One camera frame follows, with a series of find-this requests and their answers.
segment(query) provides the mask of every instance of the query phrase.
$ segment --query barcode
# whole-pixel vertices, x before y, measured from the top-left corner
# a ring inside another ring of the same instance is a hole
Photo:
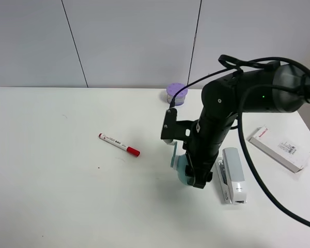
[[[291,155],[296,152],[296,147],[287,142],[281,142],[278,147]]]

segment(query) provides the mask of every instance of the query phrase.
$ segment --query white marker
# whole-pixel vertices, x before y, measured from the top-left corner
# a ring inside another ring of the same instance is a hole
[[[126,145],[122,144],[122,142],[117,141],[114,138],[110,138],[110,137],[104,135],[103,133],[99,134],[99,138],[110,143],[110,144],[112,144],[112,145],[114,145],[114,146],[117,146],[118,148],[120,148],[124,151],[127,151],[128,153],[130,153],[136,157],[138,157],[140,155],[140,152],[138,150],[136,150],[130,146],[126,146]]]

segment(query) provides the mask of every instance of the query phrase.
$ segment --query black cable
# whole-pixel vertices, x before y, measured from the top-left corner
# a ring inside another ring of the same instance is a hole
[[[273,88],[273,89],[278,89],[278,90],[283,90],[283,91],[287,91],[290,93],[294,93],[294,90],[291,88],[287,88],[287,87],[283,87],[283,86],[275,86],[275,85],[255,85],[250,87],[249,89],[246,90],[246,92],[242,95],[240,103],[239,103],[239,108],[238,108],[238,133],[239,133],[239,140],[240,140],[240,144],[241,144],[241,148],[243,151],[243,154],[247,160],[248,166],[250,168],[250,170],[252,171],[252,174],[254,175],[258,185],[261,187],[261,189],[264,191],[264,193],[266,194],[266,196],[269,198],[270,201],[272,201],[272,203],[279,208],[282,212],[284,212],[285,214],[287,214],[289,217],[293,218],[294,220],[310,227],[310,221],[307,221],[301,217],[299,217],[298,215],[292,213],[291,211],[289,211],[287,208],[285,208],[281,203],[279,203],[279,201],[277,201],[277,199],[271,194],[271,192],[268,190],[268,188],[265,186],[265,184],[263,183],[262,179],[260,178],[254,163],[249,155],[248,149],[247,149],[247,145],[246,142],[244,140],[244,136],[243,136],[243,129],[242,129],[242,113],[243,113],[243,106],[244,103],[249,95],[249,93],[254,90],[255,88],[259,88],[259,87],[268,87],[268,88]]]
[[[171,100],[171,102],[170,102],[170,108],[175,106],[175,99],[176,99],[176,96],[177,96],[179,93],[181,93],[184,89],[187,89],[188,87],[193,86],[194,84],[197,84],[198,82],[200,82],[200,81],[202,81],[202,80],[204,80],[204,79],[210,78],[211,76],[215,76],[215,75],[217,75],[217,74],[220,74],[220,73],[223,73],[223,72],[226,72],[226,71],[229,71],[229,70],[232,70],[232,69],[227,69],[227,68],[226,68],[226,69],[223,69],[223,70],[221,70],[221,71],[214,72],[214,73],[212,73],[212,74],[209,74],[209,75],[207,75],[207,76],[204,76],[204,77],[202,77],[202,78],[200,78],[200,79],[194,81],[193,83],[191,83],[191,84],[189,84],[189,85],[186,85],[185,87],[181,88],[179,91],[177,91],[177,93],[175,93],[174,97],[172,98],[172,100]]]
[[[198,14],[197,14],[196,29],[195,29],[195,35],[194,35],[194,41],[193,41],[193,49],[192,49],[192,56],[191,56],[191,62],[190,62],[190,69],[188,71],[188,77],[187,77],[187,85],[190,82],[192,63],[193,63],[193,58],[194,58],[194,50],[195,50],[195,44],[196,44],[196,36],[197,36],[197,30],[198,30],[198,23],[200,21],[201,9],[202,9],[202,0],[200,0],[200,7],[198,9]]]
[[[78,60],[79,60],[79,64],[81,65],[81,68],[82,68],[82,73],[83,73],[83,76],[84,76],[86,87],[88,88],[88,83],[87,83],[87,80],[86,80],[86,76],[85,76],[84,68],[83,68],[83,65],[82,65],[81,57],[79,56],[79,52],[78,52],[78,49],[77,49],[76,42],[74,40],[74,36],[73,36],[72,29],[71,29],[71,26],[70,26],[70,22],[69,22],[69,19],[68,19],[68,14],[66,12],[66,8],[64,6],[63,0],[61,0],[61,3],[62,3],[63,10],[64,10],[64,14],[66,15],[66,19],[67,19],[68,26],[69,26],[69,29],[70,29],[70,34],[71,34],[71,37],[72,37],[74,48],[76,49],[76,53],[77,53],[77,57],[78,57]]]
[[[288,64],[291,64],[292,66],[295,66],[297,68],[299,68],[301,71],[303,71],[309,78],[310,78],[310,70],[305,67],[304,65],[302,65],[301,63],[289,59],[289,58],[282,58],[282,57],[266,57],[266,58],[258,58],[258,59],[253,59],[250,60],[252,62],[264,62],[264,61],[282,61],[282,62],[286,62]]]

